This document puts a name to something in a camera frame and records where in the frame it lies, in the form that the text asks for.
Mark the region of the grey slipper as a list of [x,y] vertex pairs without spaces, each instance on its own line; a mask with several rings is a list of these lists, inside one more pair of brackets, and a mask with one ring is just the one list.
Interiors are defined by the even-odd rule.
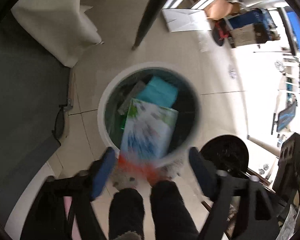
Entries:
[[123,167],[116,166],[110,176],[112,186],[121,191],[123,189],[135,189],[137,179]]
[[173,180],[175,177],[180,176],[184,168],[184,164],[185,157],[174,159],[174,161],[159,169],[160,175],[169,180]]

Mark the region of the grey folding cot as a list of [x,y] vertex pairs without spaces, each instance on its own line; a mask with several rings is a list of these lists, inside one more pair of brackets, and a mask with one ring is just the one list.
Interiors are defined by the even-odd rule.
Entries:
[[12,17],[0,24],[0,222],[57,150],[52,135],[70,70]]

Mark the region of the left grey slipper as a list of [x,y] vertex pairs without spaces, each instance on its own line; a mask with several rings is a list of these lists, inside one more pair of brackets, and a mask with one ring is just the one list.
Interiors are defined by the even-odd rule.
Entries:
[[121,191],[123,189],[135,189],[137,179],[123,167],[116,166],[110,176],[112,186]]

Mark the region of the teal packet in bin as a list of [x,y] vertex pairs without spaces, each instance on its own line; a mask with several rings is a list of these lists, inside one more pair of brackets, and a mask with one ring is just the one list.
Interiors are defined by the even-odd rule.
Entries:
[[135,97],[138,100],[153,103],[160,107],[171,108],[178,96],[178,88],[153,76],[144,89]]

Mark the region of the blue white green box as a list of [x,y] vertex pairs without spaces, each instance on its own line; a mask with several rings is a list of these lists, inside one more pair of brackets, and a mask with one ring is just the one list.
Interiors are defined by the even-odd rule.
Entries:
[[120,145],[119,165],[134,175],[156,178],[168,148],[178,111],[132,99]]

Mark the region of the pink suitcase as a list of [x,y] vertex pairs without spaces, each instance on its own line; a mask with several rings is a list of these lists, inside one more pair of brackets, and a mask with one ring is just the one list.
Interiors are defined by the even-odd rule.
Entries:
[[76,200],[72,197],[65,196],[63,197],[63,201],[71,239],[81,240],[82,238],[79,233],[79,228],[76,219]]

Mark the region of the black round stool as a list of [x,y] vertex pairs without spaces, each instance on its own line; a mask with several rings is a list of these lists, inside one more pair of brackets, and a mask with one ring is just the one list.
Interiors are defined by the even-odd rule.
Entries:
[[229,134],[217,136],[208,141],[200,153],[218,170],[225,170],[236,178],[247,178],[249,152],[239,137]]

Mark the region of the left black trouser leg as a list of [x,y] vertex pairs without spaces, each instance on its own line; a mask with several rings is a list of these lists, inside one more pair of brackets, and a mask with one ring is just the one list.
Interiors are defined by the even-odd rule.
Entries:
[[109,239],[144,239],[143,198],[136,189],[115,193],[109,208]]

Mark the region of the black trouser leg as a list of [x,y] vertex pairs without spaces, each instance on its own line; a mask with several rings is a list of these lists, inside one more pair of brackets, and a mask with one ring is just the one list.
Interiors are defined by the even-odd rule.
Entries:
[[156,239],[197,239],[199,232],[175,182],[163,180],[152,186],[151,212]]
[[143,198],[136,189],[115,193],[109,208],[109,239],[144,239]]

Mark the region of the white flat carton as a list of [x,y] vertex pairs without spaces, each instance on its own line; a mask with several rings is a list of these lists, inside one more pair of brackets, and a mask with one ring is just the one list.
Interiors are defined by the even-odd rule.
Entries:
[[203,10],[163,9],[162,14],[170,33],[211,30],[206,13]]

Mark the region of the beige cloth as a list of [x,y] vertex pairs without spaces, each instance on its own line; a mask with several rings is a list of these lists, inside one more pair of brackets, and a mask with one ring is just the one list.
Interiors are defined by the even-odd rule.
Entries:
[[81,0],[19,0],[17,22],[64,66],[72,68],[90,46],[102,43]]

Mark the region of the right black trouser leg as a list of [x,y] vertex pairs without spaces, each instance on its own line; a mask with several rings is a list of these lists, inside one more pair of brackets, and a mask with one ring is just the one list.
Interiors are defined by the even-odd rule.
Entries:
[[156,239],[197,239],[199,232],[175,182],[163,180],[152,186],[151,212]]

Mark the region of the brown cardboard box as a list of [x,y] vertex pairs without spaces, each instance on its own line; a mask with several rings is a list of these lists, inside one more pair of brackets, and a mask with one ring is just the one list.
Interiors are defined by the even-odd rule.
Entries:
[[240,0],[193,0],[191,9],[203,10],[207,18],[221,20],[226,16],[235,15],[240,12]]

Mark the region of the right grey slipper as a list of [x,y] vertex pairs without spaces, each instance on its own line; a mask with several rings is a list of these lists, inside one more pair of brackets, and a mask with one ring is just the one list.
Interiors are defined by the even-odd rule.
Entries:
[[184,168],[184,164],[185,157],[174,159],[174,161],[159,169],[160,175],[169,180],[173,180],[175,177],[180,176]]

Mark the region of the white round trash bin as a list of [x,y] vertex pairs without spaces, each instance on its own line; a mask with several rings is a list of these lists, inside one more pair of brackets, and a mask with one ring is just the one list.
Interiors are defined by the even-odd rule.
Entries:
[[100,136],[134,171],[184,160],[202,116],[193,84],[173,64],[145,62],[118,74],[98,106]]

